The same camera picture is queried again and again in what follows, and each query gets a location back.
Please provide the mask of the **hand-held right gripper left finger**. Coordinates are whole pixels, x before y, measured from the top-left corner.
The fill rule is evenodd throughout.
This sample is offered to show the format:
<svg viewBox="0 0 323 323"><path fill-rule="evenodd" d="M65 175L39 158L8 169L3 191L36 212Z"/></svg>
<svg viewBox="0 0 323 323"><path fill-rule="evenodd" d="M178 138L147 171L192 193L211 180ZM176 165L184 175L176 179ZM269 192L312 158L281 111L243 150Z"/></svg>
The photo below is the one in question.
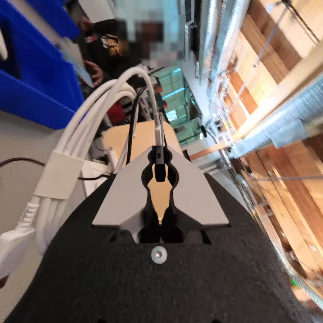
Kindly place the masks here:
<svg viewBox="0 0 323 323"><path fill-rule="evenodd" d="M126 230L139 243L160 242L161 227L148 187L155 157L156 147L151 146L115 175L93 227Z"/></svg>

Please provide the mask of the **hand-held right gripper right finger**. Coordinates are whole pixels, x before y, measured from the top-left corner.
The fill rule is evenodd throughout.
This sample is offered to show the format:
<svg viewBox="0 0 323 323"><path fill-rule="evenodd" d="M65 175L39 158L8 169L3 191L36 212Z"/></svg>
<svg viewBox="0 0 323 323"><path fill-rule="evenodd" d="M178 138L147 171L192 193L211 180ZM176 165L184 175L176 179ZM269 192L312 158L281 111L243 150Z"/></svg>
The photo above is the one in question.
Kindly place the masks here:
<svg viewBox="0 0 323 323"><path fill-rule="evenodd" d="M229 226L206 174L173 148L164 148L172 188L161 223L164 243L211 243L207 229Z"/></svg>

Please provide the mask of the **blue plastic bin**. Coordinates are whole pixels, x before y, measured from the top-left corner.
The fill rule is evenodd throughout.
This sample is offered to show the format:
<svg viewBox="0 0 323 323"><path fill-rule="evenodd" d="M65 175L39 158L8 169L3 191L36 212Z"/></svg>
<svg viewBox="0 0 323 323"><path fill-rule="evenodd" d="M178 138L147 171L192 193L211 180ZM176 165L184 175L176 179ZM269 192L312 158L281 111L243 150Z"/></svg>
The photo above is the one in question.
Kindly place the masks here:
<svg viewBox="0 0 323 323"><path fill-rule="evenodd" d="M55 130L65 128L84 98L62 52L9 1L1 1L1 111Z"/></svg>

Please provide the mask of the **grey desk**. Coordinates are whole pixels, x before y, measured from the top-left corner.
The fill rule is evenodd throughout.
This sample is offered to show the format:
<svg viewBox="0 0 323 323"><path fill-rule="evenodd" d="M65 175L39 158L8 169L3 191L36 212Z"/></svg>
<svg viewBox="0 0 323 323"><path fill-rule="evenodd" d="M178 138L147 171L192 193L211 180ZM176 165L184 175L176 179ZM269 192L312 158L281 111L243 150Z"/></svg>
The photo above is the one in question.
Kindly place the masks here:
<svg viewBox="0 0 323 323"><path fill-rule="evenodd" d="M46 163L63 130L53 130L1 111L0 160L26 157ZM1 168L0 230L13 230L31 200L42 167L25 161ZM0 320L3 322L30 285L42 260L34 241L18 269L0 291Z"/></svg>

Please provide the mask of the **silver ventilation duct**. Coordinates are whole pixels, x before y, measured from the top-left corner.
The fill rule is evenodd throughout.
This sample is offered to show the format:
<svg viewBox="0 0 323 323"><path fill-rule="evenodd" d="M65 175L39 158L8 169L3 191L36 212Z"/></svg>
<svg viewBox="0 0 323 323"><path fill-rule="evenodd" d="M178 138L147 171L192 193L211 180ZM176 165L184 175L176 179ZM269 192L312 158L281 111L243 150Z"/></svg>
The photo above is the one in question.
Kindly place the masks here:
<svg viewBox="0 0 323 323"><path fill-rule="evenodd" d="M199 22L200 85L215 79L227 70L238 43L240 29L250 0L203 0Z"/></svg>
<svg viewBox="0 0 323 323"><path fill-rule="evenodd" d="M278 111L236 143L231 149L231 155L237 159L271 144L275 148L281 148L306 139L310 137L311 127L322 126L322 116L323 75L321 74L300 94L283 104Z"/></svg>

